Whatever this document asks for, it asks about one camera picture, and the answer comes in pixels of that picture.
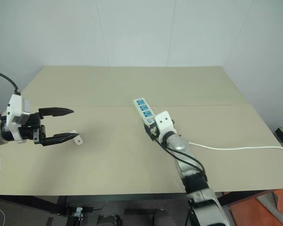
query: white bracket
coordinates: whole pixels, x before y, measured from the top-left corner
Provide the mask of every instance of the white bracket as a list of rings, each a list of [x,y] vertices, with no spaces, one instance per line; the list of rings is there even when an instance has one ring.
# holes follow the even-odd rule
[[[22,139],[19,127],[24,125],[30,115],[30,103],[19,95],[13,94],[9,100],[6,115],[6,127],[18,144],[25,143]]]
[[[174,129],[172,119],[167,111],[157,114],[155,116],[155,122],[159,130],[158,139],[160,142],[162,142],[162,138],[167,132],[173,131],[174,133],[177,133],[177,131]]]
[[[70,131],[71,133],[78,133],[75,129]],[[76,145],[82,145],[84,142],[83,142],[83,139],[81,138],[80,135],[77,135],[75,138],[73,138],[74,142],[76,143]]]

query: white wall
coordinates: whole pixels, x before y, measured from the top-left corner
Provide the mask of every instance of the white wall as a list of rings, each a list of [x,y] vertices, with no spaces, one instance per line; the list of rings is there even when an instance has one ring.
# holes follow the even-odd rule
[[[0,0],[0,72],[23,89],[43,65],[222,65],[251,2]]]
[[[0,0],[0,72],[23,89],[44,65],[224,65],[274,129],[283,0]],[[0,78],[0,112],[12,91]]]
[[[283,0],[255,0],[224,68],[272,131],[283,126]]]

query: white power cable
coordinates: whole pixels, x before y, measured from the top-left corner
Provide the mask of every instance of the white power cable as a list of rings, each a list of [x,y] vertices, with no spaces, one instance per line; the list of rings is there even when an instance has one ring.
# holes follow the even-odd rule
[[[212,150],[221,150],[221,151],[229,151],[229,150],[241,150],[241,149],[261,149],[261,148],[278,148],[278,149],[282,149],[283,147],[281,146],[259,146],[259,147],[234,147],[234,148],[217,148],[217,147],[209,147],[209,146],[205,146],[205,145],[200,145],[200,144],[196,144],[193,142],[189,142],[190,145],[195,145],[195,146],[199,146],[199,147],[204,147],[207,149],[212,149]]]
[[[2,210],[0,210],[0,212],[3,214],[3,225],[2,226],[4,226],[4,224],[5,224],[5,214]]]

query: electrical outlet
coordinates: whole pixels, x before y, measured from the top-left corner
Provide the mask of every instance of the electrical outlet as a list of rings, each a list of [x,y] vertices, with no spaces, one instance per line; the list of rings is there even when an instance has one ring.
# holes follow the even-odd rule
[[[150,117],[150,116],[152,116],[152,113],[151,113],[151,111],[146,111],[146,112],[143,112],[143,115],[146,116],[146,117]]]
[[[141,105],[140,108],[142,111],[146,111],[149,109],[146,105]]]
[[[134,106],[147,126],[155,122],[155,114],[145,98],[133,100]]]
[[[138,105],[144,105],[145,101],[143,99],[137,100],[136,101]]]

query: beige table surface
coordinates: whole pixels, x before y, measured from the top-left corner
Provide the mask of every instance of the beige table surface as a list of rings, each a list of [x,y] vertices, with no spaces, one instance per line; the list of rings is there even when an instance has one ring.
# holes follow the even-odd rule
[[[47,136],[76,129],[84,144],[0,146],[0,194],[184,192],[174,160],[144,131],[132,104],[138,97],[156,113],[168,110],[189,141],[214,147],[279,145],[221,67],[48,66],[23,96],[32,112],[47,106],[73,109],[42,121]],[[283,150],[191,149],[216,192],[283,188]]]

